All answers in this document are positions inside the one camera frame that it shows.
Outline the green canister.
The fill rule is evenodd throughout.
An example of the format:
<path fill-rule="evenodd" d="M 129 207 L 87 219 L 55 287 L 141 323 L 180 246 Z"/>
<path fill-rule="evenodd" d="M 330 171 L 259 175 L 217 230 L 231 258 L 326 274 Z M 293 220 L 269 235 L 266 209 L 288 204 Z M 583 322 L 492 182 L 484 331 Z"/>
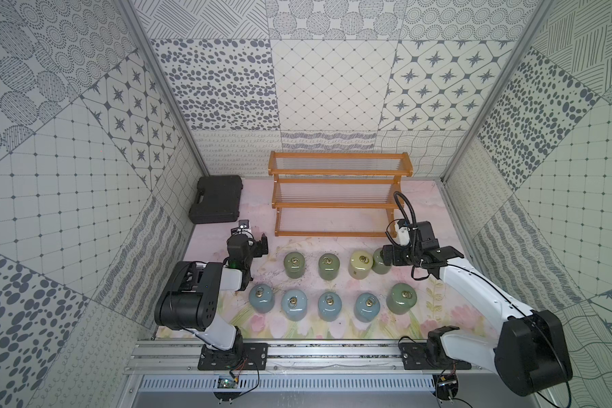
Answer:
<path fill-rule="evenodd" d="M 395 284 L 387 295 L 387 306 L 395 315 L 403 315 L 408 313 L 418 301 L 416 290 L 406 284 Z"/>
<path fill-rule="evenodd" d="M 299 279 L 305 272 L 305 258 L 300 252 L 290 252 L 283 260 L 284 270 L 290 279 Z"/>
<path fill-rule="evenodd" d="M 340 260 L 334 253 L 324 253 L 318 262 L 318 272 L 321 279 L 333 281 L 338 277 Z"/>
<path fill-rule="evenodd" d="M 378 275 L 386 275 L 390 272 L 391 267 L 384 262 L 382 249 L 377 249 L 372 255 L 373 264 L 372 271 Z"/>

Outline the yellow canister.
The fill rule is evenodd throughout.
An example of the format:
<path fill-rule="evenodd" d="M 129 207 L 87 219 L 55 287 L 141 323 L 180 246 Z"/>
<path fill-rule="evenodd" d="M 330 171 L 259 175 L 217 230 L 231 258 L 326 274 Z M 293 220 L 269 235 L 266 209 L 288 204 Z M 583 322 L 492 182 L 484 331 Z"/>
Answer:
<path fill-rule="evenodd" d="M 373 256 L 364 250 L 354 251 L 348 264 L 348 273 L 355 280 L 364 280 L 370 275 L 373 267 Z"/>

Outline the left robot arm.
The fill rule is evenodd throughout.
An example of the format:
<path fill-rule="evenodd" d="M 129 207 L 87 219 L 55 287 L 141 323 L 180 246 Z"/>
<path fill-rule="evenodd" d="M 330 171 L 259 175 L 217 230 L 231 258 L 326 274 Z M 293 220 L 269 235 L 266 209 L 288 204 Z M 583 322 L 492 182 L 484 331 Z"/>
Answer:
<path fill-rule="evenodd" d="M 267 236 L 255 239 L 249 229 L 233 231 L 223 262 L 180 261 L 154 307 L 154 321 L 174 331 L 186 331 L 218 354 L 240 355 L 240 329 L 218 314 L 221 292 L 243 292 L 253 281 L 255 258 L 269 253 Z"/>

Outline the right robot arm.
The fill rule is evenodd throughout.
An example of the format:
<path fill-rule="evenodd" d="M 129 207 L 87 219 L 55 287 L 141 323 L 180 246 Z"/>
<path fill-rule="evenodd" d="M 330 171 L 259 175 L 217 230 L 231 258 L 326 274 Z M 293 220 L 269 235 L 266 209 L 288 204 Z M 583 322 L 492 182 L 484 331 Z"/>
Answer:
<path fill-rule="evenodd" d="M 440 246 L 428 222 L 399 219 L 396 233 L 382 248 L 385 265 L 423 269 L 452 287 L 474 306 L 497 338 L 475 336 L 458 326 L 428 333 L 425 343 L 401 347 L 405 356 L 421 354 L 433 368 L 449 369 L 464 362 L 492 372 L 519 396 L 527 396 L 573 377 L 571 358 L 560 319 L 549 310 L 535 310 L 479 273 L 453 246 Z"/>

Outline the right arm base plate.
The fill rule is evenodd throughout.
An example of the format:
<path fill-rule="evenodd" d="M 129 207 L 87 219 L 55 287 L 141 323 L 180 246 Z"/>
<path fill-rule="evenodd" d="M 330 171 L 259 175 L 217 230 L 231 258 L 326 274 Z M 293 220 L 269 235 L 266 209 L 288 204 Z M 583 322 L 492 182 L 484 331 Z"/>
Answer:
<path fill-rule="evenodd" d="M 420 342 L 398 344 L 402 364 L 407 371 L 471 370 L 472 365 L 464 360 L 453 360 L 445 356 L 435 356 L 428 346 Z"/>

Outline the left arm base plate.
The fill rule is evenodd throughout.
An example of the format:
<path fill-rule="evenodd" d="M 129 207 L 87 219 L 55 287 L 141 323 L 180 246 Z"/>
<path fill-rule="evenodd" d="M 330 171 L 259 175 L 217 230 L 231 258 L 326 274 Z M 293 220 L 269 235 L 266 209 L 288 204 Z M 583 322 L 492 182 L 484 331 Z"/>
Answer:
<path fill-rule="evenodd" d="M 231 350 L 212 350 L 204 345 L 198 363 L 199 371 L 264 371 L 268 343 L 241 343 Z"/>

